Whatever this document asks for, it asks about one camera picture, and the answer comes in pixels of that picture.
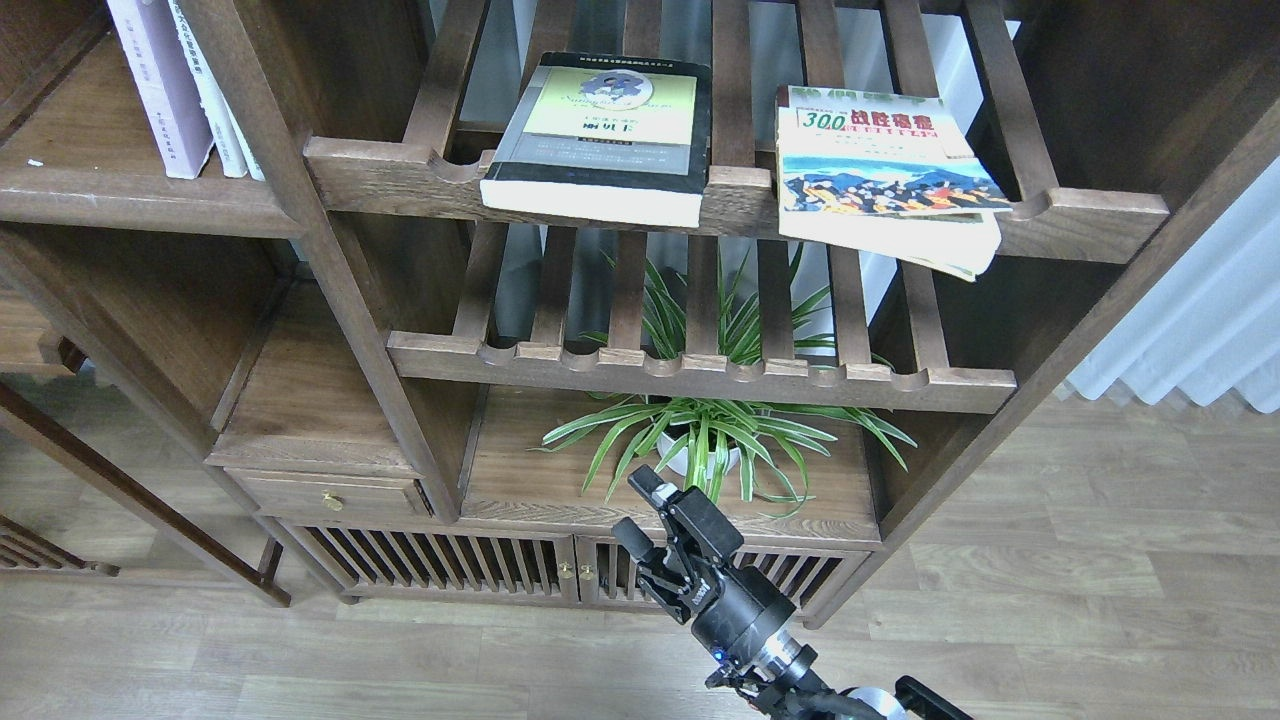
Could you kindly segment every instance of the wooden cabinet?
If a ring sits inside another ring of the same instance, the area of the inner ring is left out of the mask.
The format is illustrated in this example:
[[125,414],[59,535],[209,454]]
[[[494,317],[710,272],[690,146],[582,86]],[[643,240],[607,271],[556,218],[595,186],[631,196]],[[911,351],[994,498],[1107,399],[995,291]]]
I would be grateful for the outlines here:
[[[182,4],[268,182],[221,178],[216,163],[196,181],[164,178],[109,37],[0,147],[0,268],[348,597],[643,605],[608,528],[634,515],[655,530],[648,507],[625,492],[604,502],[599,486],[579,495],[585,448],[527,452],[591,407],[582,389],[892,409],[920,442],[909,473],[841,432],[815,465],[818,500],[795,518],[724,505],[750,547],[739,561],[767,564],[820,625],[1280,143],[1280,87],[1266,73],[1280,38],[1274,22],[1253,22],[1280,9],[1161,8],[1137,22],[1101,0],[797,0],[795,45],[806,82],[822,86],[845,85],[836,29],[847,8],[879,10],[895,85],[918,95],[937,92],[922,9],[960,17],[986,96],[970,141],[1016,199],[1000,220],[1001,255],[974,284],[902,266],[868,324],[858,255],[820,249],[835,366],[796,354],[785,316],[764,320],[758,365],[717,355],[701,316],[686,351],[658,361],[640,345],[639,288],[646,233],[672,228],[479,200],[499,132],[458,110],[468,83],[484,82],[471,76],[484,3],[452,0],[435,32],[407,0],[360,12]],[[657,54],[662,4],[625,5],[620,50]],[[712,168],[701,225],[687,233],[694,304],[714,291],[718,236],[758,238],[759,277],[785,272],[772,149],[745,141],[750,3],[709,6]],[[573,0],[539,0],[526,77],[543,51],[571,45],[579,14]],[[1010,18],[1023,20],[1016,47]],[[508,227],[530,223],[550,227],[524,299],[534,329],[499,338]],[[566,272],[582,227],[618,233],[611,345],[586,354],[564,334],[567,299],[593,282]],[[294,241],[307,272],[279,238]],[[791,301],[782,283],[762,295]],[[573,578],[559,577],[564,562]]]

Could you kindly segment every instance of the robotic arm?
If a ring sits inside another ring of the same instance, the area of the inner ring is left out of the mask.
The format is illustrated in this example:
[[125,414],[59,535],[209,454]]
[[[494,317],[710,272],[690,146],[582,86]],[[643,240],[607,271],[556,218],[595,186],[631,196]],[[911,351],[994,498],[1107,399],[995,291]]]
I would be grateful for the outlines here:
[[637,566],[637,583],[690,630],[719,667],[708,688],[733,688],[771,720],[972,720],[920,682],[902,676],[895,694],[879,688],[827,687],[810,669],[818,652],[801,646],[786,625],[796,607],[755,568],[730,559],[742,534],[698,488],[681,491],[648,465],[627,482],[662,519],[667,547],[659,548],[630,518],[613,537]]

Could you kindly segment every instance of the wooden shelf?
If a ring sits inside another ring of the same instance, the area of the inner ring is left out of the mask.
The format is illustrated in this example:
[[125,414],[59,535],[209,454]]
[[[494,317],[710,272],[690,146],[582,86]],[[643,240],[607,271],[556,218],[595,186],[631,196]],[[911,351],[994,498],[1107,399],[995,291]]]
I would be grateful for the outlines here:
[[216,151],[201,177],[165,177],[114,35],[102,37],[0,146],[0,219],[246,237],[300,234],[266,183],[223,177]]
[[[596,448],[591,437],[561,452],[530,451],[539,447],[543,434],[556,425],[607,405],[573,391],[490,388],[462,502],[462,521],[498,529],[608,537],[609,528],[630,515],[641,528],[657,532],[660,528],[657,512],[625,480],[613,497],[604,501],[626,438],[614,446],[585,495],[579,489]],[[719,506],[748,543],[841,551],[879,547],[872,478],[860,430],[851,432],[849,425],[838,423],[822,427],[840,441],[831,446],[832,457],[809,454],[812,492],[817,498],[805,503],[795,518],[765,518],[764,512],[780,512],[786,506],[742,502],[737,497],[737,471],[726,478]],[[655,465],[657,455],[643,461]],[[763,478],[765,471],[760,469],[758,474]],[[663,477],[677,484],[681,482],[669,470]]]
[[[618,242],[616,291],[609,346],[575,354],[564,337],[570,269],[573,265],[572,228],[554,227],[548,234],[543,275],[530,338],[495,347],[486,337],[493,293],[506,243],[507,225],[481,223],[472,238],[471,259],[452,334],[393,332],[387,347],[403,377],[511,386],[655,393],[681,397],[726,397],[772,402],[810,402],[863,407],[995,413],[1014,392],[1014,374],[1001,369],[952,368],[938,319],[932,275],[904,265],[906,307],[911,323],[914,368],[893,372],[872,361],[863,309],[858,254],[828,258],[832,277],[838,356],[796,355],[790,313],[765,311],[762,318],[764,360],[753,365],[730,363],[717,350],[716,283],[718,247],[714,238],[690,245],[690,307],[687,343],[676,359],[658,360],[640,346],[640,316],[646,240],[622,233]],[[786,246],[760,241],[758,277],[762,309],[792,307],[786,286]],[[695,309],[709,309],[699,314]]]
[[[394,142],[312,137],[305,149],[320,197],[330,210],[500,223],[595,227],[645,232],[783,238],[773,173],[765,168],[712,165],[695,229],[630,225],[512,213],[485,208],[480,179],[493,152],[474,165],[454,165],[430,149]],[[997,217],[1001,255],[1128,263],[1165,220],[1156,195],[1055,187]]]
[[[955,8],[941,12],[956,12]],[[801,3],[800,51],[805,59],[806,82],[815,86],[844,87],[844,70],[831,63],[831,49],[840,46],[835,8],[829,4]],[[1156,195],[1108,192],[1057,186],[1044,150],[1036,113],[1027,96],[1021,69],[1005,27],[1005,15],[995,5],[961,12],[969,31],[978,72],[996,115],[997,136],[1010,155],[1021,190],[1021,202],[1012,213],[1001,214],[998,223],[1004,255],[1128,263],[1167,215]],[[527,53],[527,82],[543,51],[564,50],[573,22],[572,3],[549,5],[534,18]],[[312,137],[303,149],[307,165],[324,205],[330,210],[456,218],[499,223],[534,223],[566,227],[603,227],[643,232],[676,232],[691,236],[733,236],[777,240],[777,197],[772,152],[753,152],[751,91],[742,67],[750,58],[741,47],[748,36],[745,6],[716,10],[712,24],[713,113],[712,167],[708,172],[699,227],[627,225],[581,218],[511,213],[485,208],[480,200],[480,179],[493,160],[500,133],[493,128],[462,128],[457,109],[462,105],[466,78],[479,46],[483,14],[460,10],[445,18],[448,35],[438,38],[426,67],[422,90],[403,142],[374,142],[335,137]],[[916,32],[914,17],[890,13],[886,32],[895,55],[892,72],[908,77],[911,95],[937,96],[933,65],[924,46],[923,26]],[[648,35],[649,20],[637,22],[623,38],[625,54],[657,54],[657,35]],[[902,42],[893,44],[893,36]],[[817,53],[806,49],[817,47]],[[451,149],[466,146],[479,152],[471,164],[449,160]]]
[[[657,516],[630,488],[620,488],[604,502],[604,470],[590,492],[579,495],[594,452],[589,442],[558,454],[529,452],[556,424],[598,409],[599,401],[581,392],[543,388],[493,387],[488,396],[467,471],[463,525],[547,533],[590,530],[607,537],[613,523],[632,515],[648,529],[659,527]],[[833,551],[878,546],[860,432],[838,423],[823,427],[841,439],[832,446],[831,459],[810,454],[818,497],[796,518],[764,518],[762,512],[777,512],[785,506],[744,503],[732,487],[736,473],[731,473],[722,506],[753,542]],[[614,448],[614,459],[621,447]],[[257,470],[416,477],[342,341],[324,296],[310,282],[296,282],[284,299],[207,462]],[[669,471],[667,475],[677,479]],[[340,521],[333,515],[323,519]]]
[[416,478],[324,295],[296,282],[250,360],[211,465]]

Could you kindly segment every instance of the potted plant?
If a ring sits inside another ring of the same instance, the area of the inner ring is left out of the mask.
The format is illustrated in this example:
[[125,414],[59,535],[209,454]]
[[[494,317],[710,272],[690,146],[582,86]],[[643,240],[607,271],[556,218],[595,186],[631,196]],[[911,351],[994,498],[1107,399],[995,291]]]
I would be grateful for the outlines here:
[[[796,270],[804,245],[800,245],[790,265],[790,281],[795,282]],[[731,363],[751,365],[760,361],[760,297],[753,293],[742,301],[736,300],[739,279],[746,265],[742,265],[726,287],[723,277],[718,283],[719,302],[718,342],[721,354]],[[671,290],[652,263],[646,261],[646,282],[644,297],[644,329],[653,342],[658,357],[673,359],[685,347],[685,309],[672,296]],[[677,275],[680,282],[686,282]],[[829,287],[814,292],[791,311],[791,324],[796,333],[803,332],[813,322],[814,315],[827,309],[826,300]],[[605,333],[584,333],[585,337],[605,343]],[[814,333],[795,341],[796,348],[835,347],[831,333]],[[636,457],[643,457],[654,450],[659,451],[657,470],[672,466],[685,475],[686,487],[699,487],[714,502],[721,493],[723,482],[735,464],[741,464],[740,487],[744,501],[760,498],[769,502],[794,503],[794,507],[781,516],[799,511],[809,495],[809,471],[803,451],[829,455],[824,443],[835,442],[836,437],[805,423],[781,415],[812,415],[852,423],[865,428],[878,439],[902,468],[906,468],[901,454],[893,446],[897,439],[915,447],[915,442],[902,430],[861,407],[832,407],[822,405],[794,405],[782,402],[762,402],[754,400],[716,400],[699,397],[657,397],[626,395],[605,396],[618,398],[604,410],[591,413],[557,427],[543,437],[547,452],[556,452],[590,436],[598,429],[604,430],[591,465],[582,482],[582,492],[603,465],[609,450],[628,432],[635,433],[623,446],[622,455],[613,470],[613,478],[605,493],[608,500],[626,474],[627,466]],[[787,471],[786,461],[794,466]],[[778,491],[765,492],[758,482],[756,464],[763,462],[769,474],[778,480]]]

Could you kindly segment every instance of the white book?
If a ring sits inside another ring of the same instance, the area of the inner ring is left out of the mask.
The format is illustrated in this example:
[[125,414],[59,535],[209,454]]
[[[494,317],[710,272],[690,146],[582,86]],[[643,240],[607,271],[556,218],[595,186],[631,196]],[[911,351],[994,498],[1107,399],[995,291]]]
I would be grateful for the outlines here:
[[244,154],[244,164],[248,165],[248,177],[256,181],[265,181],[266,176],[262,174],[262,165],[257,164],[257,158],[250,150],[248,140],[244,138],[244,131],[239,129],[239,122],[236,120],[236,113],[232,113],[230,118],[232,129],[236,131],[236,140],[241,143],[241,152]]
[[151,123],[165,174],[195,178],[209,160],[214,133],[164,0],[108,0],[133,83]]
[[196,78],[200,106],[205,109],[209,129],[214,133],[214,145],[218,146],[218,156],[223,160],[223,174],[229,178],[242,178],[248,173],[248,165],[244,164],[244,152],[241,151],[239,140],[236,138],[236,131],[232,128],[232,111],[227,106],[223,90],[205,63],[205,53],[196,42],[196,35],[191,32],[191,24],[182,14],[178,0],[169,0],[169,9],[173,10],[173,20],[178,29],[178,41],[187,58],[187,67],[191,68],[191,76]]

